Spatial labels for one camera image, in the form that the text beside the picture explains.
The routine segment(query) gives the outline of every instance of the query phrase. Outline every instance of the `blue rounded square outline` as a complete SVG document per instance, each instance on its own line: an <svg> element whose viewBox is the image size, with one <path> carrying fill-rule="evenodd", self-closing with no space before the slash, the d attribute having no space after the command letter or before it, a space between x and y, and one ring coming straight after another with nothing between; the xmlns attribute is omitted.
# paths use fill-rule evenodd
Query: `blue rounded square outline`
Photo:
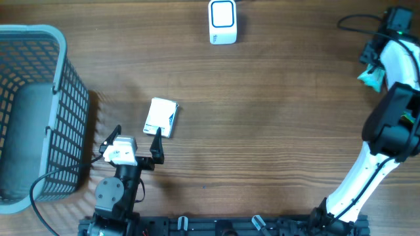
<svg viewBox="0 0 420 236"><path fill-rule="evenodd" d="M213 4L215 3L230 3L232 5L232 24L230 26L215 26L215 23L213 21ZM214 28L228 28L232 27L235 24L235 16L234 16L234 4L231 1L214 1L211 3L211 24Z"/></svg>

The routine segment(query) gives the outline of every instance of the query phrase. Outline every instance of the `wooden tabletop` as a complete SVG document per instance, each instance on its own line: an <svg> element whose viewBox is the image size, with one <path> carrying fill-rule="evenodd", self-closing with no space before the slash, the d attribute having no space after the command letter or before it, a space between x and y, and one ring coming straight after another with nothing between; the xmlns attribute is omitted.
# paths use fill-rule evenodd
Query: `wooden tabletop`
<svg viewBox="0 0 420 236"><path fill-rule="evenodd" d="M340 17L382 14L396 1L242 1L238 41L209 42L207 2L0 7L0 24L50 24L91 94L85 156L120 124L150 155L142 132L153 97L175 100L166 160L144 172L142 216L308 214L355 162L367 116L381 98L357 76L371 37L340 31ZM414 33L420 33L420 5ZM355 26L375 29L377 22ZM91 216L103 161L68 199L38 206L61 235ZM381 183L362 209L372 235L418 235L420 159ZM0 216L0 235L46 235L32 208Z"/></svg>

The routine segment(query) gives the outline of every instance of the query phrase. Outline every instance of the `perforated basket side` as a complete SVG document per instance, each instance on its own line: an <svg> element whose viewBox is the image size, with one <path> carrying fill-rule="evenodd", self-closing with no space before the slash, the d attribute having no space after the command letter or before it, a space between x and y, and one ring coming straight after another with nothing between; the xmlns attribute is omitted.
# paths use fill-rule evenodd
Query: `perforated basket side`
<svg viewBox="0 0 420 236"><path fill-rule="evenodd" d="M66 58L59 87L60 99L52 130L47 172L81 162L85 139L89 93ZM73 192L79 180L79 168L47 177L39 201L62 199Z"/></svg>

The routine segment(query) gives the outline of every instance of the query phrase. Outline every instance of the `wood grain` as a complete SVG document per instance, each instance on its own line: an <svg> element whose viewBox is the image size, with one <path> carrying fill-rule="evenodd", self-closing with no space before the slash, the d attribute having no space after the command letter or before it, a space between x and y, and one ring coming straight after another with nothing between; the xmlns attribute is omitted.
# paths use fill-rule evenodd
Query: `wood grain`
<svg viewBox="0 0 420 236"><path fill-rule="evenodd" d="M272 216L309 213L356 160L381 95L356 79L370 36L335 23L394 3L240 2L238 42L225 46L209 43L207 2L2 6L0 23L51 24L66 36L91 91L87 158L117 124L149 155L152 137L142 128L150 100L179 102L165 164L142 175L146 200L135 210L143 216ZM372 235L418 235L419 169L411 158L365 204ZM109 164L94 164L70 198L39 203L42 215L59 234L75 235L78 220L93 213L97 183L112 175ZM0 216L0 235L28 234L47 234L31 208Z"/></svg>

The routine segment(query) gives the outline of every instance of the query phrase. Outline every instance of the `gray basket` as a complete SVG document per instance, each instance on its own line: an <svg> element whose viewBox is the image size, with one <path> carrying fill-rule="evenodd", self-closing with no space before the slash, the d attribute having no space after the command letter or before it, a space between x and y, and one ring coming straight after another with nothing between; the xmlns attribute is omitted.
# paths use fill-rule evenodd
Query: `gray basket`
<svg viewBox="0 0 420 236"><path fill-rule="evenodd" d="M0 26L0 214L30 206L38 177L81 162L89 94L52 26ZM79 169L45 178L38 201L75 190Z"/></svg>

